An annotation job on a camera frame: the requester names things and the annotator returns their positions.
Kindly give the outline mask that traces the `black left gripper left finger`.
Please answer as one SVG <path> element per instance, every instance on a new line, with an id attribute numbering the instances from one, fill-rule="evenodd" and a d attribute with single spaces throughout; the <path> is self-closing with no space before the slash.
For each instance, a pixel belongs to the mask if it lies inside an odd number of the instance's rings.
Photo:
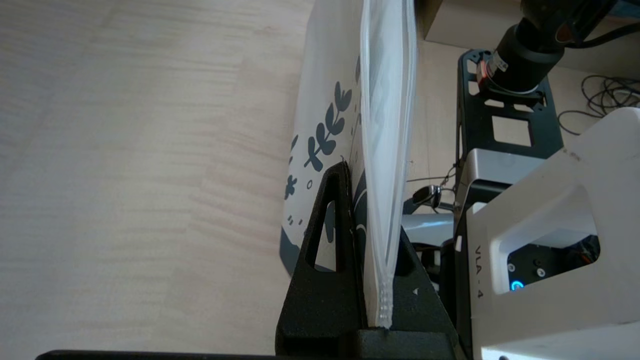
<path id="1" fill-rule="evenodd" d="M 334 203 L 334 272 L 315 267 L 329 203 Z M 277 354 L 339 354 L 341 340 L 366 325 L 361 258 L 348 165 L 327 169 L 318 187 L 276 326 Z"/>

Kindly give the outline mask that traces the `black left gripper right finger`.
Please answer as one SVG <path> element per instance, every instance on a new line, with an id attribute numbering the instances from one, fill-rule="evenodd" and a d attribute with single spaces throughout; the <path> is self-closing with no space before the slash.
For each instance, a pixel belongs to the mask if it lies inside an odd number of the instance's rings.
<path id="1" fill-rule="evenodd" d="M 361 358 L 457 358 L 458 334 L 406 232 L 400 231 L 389 329 L 359 332 Z"/>

